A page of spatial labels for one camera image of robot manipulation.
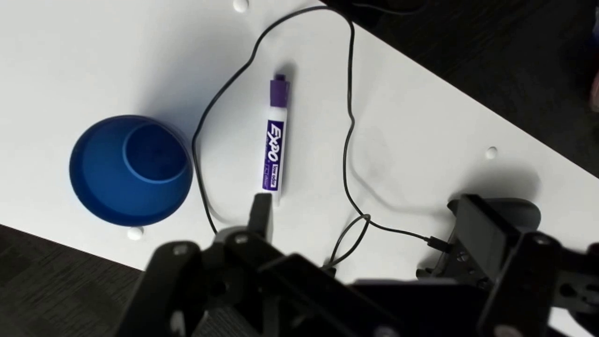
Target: dry erase marker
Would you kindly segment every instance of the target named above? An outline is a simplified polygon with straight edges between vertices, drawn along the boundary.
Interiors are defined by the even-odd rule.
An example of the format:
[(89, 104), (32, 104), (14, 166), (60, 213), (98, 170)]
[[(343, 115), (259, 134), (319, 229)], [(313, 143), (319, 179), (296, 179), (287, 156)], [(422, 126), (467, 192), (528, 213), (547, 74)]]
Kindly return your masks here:
[(289, 117), (289, 80), (285, 74), (278, 74), (270, 82), (270, 110), (266, 121), (266, 145), (263, 166), (263, 192), (281, 192), (283, 186), (283, 164), (285, 164), (285, 134)]

